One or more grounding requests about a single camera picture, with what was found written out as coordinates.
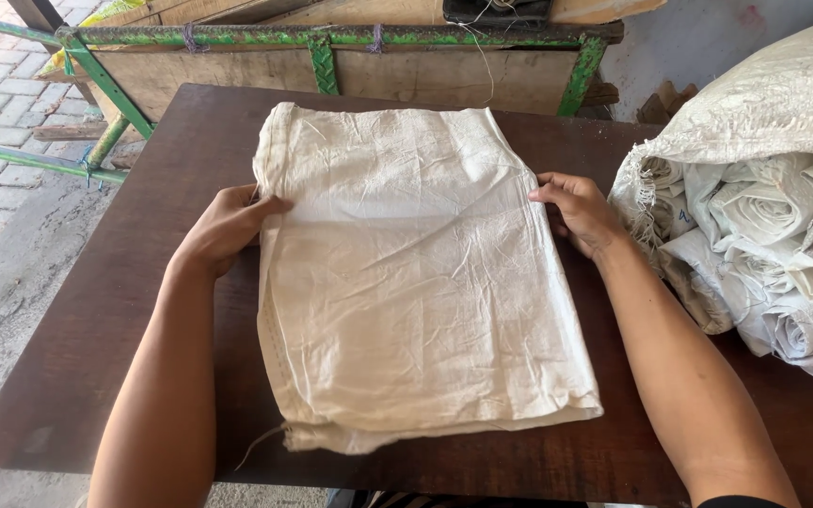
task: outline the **left hand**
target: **left hand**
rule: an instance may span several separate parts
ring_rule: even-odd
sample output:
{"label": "left hand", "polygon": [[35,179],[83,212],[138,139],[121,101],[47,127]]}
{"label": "left hand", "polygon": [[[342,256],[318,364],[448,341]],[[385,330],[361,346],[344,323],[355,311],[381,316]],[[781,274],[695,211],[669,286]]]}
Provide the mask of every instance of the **left hand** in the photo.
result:
{"label": "left hand", "polygon": [[219,278],[231,269],[237,254],[262,229],[265,217],[282,214],[294,207],[277,196],[255,204],[256,184],[219,190],[209,208],[199,217],[175,251],[173,264],[193,266]]}

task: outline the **forearm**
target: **forearm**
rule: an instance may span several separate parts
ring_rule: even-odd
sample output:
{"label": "forearm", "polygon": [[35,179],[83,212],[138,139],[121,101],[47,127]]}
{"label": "forearm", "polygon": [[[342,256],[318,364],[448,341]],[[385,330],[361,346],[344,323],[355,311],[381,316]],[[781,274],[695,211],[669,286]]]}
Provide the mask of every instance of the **forearm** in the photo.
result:
{"label": "forearm", "polygon": [[733,491],[725,493],[797,506],[739,377],[638,247],[624,238],[595,261],[642,403],[693,505],[716,495],[720,484]]}
{"label": "forearm", "polygon": [[201,506],[215,469],[215,279],[173,262],[108,419],[90,508]]}

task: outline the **white wall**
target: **white wall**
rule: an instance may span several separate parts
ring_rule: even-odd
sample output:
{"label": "white wall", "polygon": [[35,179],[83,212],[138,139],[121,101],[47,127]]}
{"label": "white wall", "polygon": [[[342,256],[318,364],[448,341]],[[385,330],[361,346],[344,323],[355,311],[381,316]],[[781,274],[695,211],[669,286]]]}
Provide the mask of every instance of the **white wall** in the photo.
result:
{"label": "white wall", "polygon": [[699,89],[751,53],[813,25],[813,0],[668,0],[658,10],[624,18],[626,36],[609,46],[604,80],[620,90],[614,119],[635,111],[670,79]]}

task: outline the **right hand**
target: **right hand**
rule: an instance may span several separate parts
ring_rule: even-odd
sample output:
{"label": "right hand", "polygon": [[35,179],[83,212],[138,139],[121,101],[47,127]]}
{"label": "right hand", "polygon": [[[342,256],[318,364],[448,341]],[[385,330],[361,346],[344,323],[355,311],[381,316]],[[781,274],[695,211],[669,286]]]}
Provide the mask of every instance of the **right hand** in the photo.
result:
{"label": "right hand", "polygon": [[552,231],[569,239],[586,258],[597,260],[616,240],[629,238],[591,179],[562,173],[536,177],[541,186],[529,192],[529,201],[556,204],[560,213],[548,217]]}

